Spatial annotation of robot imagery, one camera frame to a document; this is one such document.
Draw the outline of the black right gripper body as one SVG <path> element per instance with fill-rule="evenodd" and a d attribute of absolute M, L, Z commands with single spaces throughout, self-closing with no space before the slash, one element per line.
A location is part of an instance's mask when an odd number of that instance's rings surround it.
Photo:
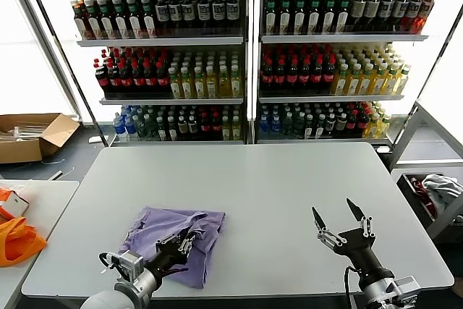
<path fill-rule="evenodd" d="M 347 242 L 342 243 L 342 246 L 336 245 L 334 252 L 350 259 L 354 268 L 359 271 L 359 282 L 377 282 L 393 278 L 393 273 L 382 267 L 371 248 L 375 237 L 365 237 L 361 229 L 341 232 L 339 236 Z"/>

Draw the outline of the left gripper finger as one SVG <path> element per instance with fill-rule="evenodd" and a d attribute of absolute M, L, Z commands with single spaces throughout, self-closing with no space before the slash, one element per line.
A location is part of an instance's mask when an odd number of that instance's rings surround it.
<path fill-rule="evenodd" d="M 195 235 L 187 235 L 179 246 L 180 253 L 189 253 L 192 249 L 193 242 L 195 241 Z"/>
<path fill-rule="evenodd" d="M 183 237 L 180 234 L 170 234 L 156 242 L 156 247 L 180 247 Z"/>

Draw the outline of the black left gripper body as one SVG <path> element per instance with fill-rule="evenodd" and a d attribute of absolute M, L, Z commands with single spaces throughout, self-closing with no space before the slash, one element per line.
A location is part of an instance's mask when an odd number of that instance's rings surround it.
<path fill-rule="evenodd" d="M 162 244 L 156 243 L 156 253 L 154 257 L 146 263 L 149 270 L 156 280 L 162 280 L 181 271 L 183 268 L 174 268 L 175 265 L 184 266 L 187 262 L 187 252 L 180 249 L 180 245 L 175 242 Z"/>

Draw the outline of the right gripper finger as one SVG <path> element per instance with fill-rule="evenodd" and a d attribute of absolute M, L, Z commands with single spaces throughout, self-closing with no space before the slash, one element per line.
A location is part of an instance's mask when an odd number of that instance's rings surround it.
<path fill-rule="evenodd" d="M 347 198 L 347 204 L 356 221 L 359 223 L 363 236 L 374 237 L 374 233 L 372 231 L 373 218 L 371 216 L 366 216 L 362 209 L 349 198 Z"/>
<path fill-rule="evenodd" d="M 312 207 L 314 216 L 314 223 L 317 229 L 317 238 L 331 250 L 335 246 L 341 247 L 344 244 L 344 239 L 337 234 L 332 233 L 327 227 L 320 214 L 317 212 L 315 207 Z"/>

